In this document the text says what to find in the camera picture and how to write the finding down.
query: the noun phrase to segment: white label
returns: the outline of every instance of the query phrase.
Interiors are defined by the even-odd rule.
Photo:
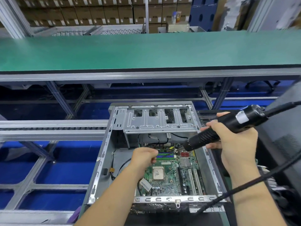
[[[46,5],[43,1],[40,0],[40,5],[43,7],[43,8],[46,8]]]
[[[55,6],[56,7],[59,7],[60,5],[58,4],[58,1],[57,0],[53,0],[54,1],[54,3],[55,3]]]
[[[139,182],[141,186],[143,186],[148,192],[151,190],[152,185],[145,179],[141,179],[141,181]]]
[[[246,116],[246,114],[243,110],[239,111],[235,117],[240,124],[243,124],[243,123],[246,123],[247,121],[249,121],[249,118]]]
[[[24,0],[24,1],[27,4],[27,7],[31,7],[30,2],[28,0]]]

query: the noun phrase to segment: electric screwdriver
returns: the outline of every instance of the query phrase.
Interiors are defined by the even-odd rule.
[[[240,133],[264,123],[273,115],[295,108],[298,105],[301,105],[301,101],[288,102],[267,111],[265,111],[264,107],[258,105],[249,105],[240,110],[238,113],[230,112],[225,114],[217,118],[217,121],[223,123],[233,133]],[[183,144],[183,148],[179,148],[177,151],[184,149],[190,152],[203,147],[206,144],[219,140],[220,138],[218,134],[211,127],[209,127],[208,129],[187,139]]]

